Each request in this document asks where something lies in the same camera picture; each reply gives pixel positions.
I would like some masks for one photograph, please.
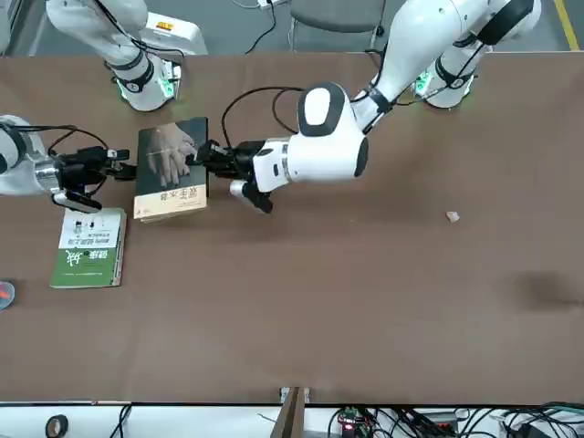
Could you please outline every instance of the gray chair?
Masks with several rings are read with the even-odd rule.
[[[372,32],[370,48],[384,33],[383,13],[386,0],[291,0],[292,25],[288,32],[290,48],[296,51],[298,23],[330,32]]]

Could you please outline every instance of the hand illustration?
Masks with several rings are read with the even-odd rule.
[[[158,127],[151,137],[148,149],[148,165],[152,172],[159,175],[161,186],[179,183],[180,175],[189,174],[185,164],[188,155],[196,157],[194,140],[183,132],[176,123]]]

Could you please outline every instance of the table surface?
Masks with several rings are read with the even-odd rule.
[[[222,141],[245,90],[356,92],[374,71],[364,55],[190,57],[179,100],[141,114],[96,57],[1,59],[0,113],[135,151],[138,129],[193,116]],[[3,197],[0,278],[17,297],[0,397],[276,402],[303,385],[313,402],[582,401],[584,57],[494,54],[479,75],[459,110],[396,109],[354,182],[288,186],[259,215],[212,180],[205,211],[130,220],[118,288],[49,288],[62,210]],[[282,135],[272,96],[234,108],[234,141]],[[296,99],[280,102],[290,122]],[[99,199],[131,215],[133,195],[109,182]]]

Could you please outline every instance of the blue object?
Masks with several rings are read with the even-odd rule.
[[[15,300],[15,287],[5,281],[0,281],[0,311],[4,310]]]

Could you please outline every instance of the black tape roll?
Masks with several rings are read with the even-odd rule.
[[[69,428],[69,420],[65,415],[55,415],[48,419],[45,426],[45,436],[47,438],[61,438],[65,436]]]

